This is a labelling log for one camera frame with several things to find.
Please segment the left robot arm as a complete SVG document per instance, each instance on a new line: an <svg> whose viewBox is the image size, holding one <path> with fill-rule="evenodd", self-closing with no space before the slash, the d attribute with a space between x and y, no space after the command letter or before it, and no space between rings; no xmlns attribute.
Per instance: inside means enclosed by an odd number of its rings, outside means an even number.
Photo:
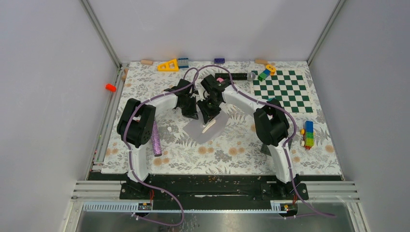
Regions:
<svg viewBox="0 0 410 232"><path fill-rule="evenodd" d="M146 144L151 139L157 114L180 108L184 117L198 120L194 83L180 79L177 86L166 89L145 101L128 99L117 125L117 133L129 149L128 178L134 181L132 193L139 199L149 195L150 186L144 180L149 171L146 164Z"/></svg>

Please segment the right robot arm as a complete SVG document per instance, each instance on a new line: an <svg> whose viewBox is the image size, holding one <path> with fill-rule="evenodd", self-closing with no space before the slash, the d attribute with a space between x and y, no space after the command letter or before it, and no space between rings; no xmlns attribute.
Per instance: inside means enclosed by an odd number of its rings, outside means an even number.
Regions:
<svg viewBox="0 0 410 232"><path fill-rule="evenodd" d="M202 113L204 123L215 119L221 112L220 105L228 103L238 107L254 119L256 134L259 140L268 147L275 164L276 177L282 183L277 186L278 195L289 199L296 193L296 185L292 182L296 173L291 172L292 164L289 149L285 142L289 139L290 124L284 109L277 100L261 101L255 96L243 92L224 79L217 81L208 75L201 81L207 97L199 100L197 105Z"/></svg>

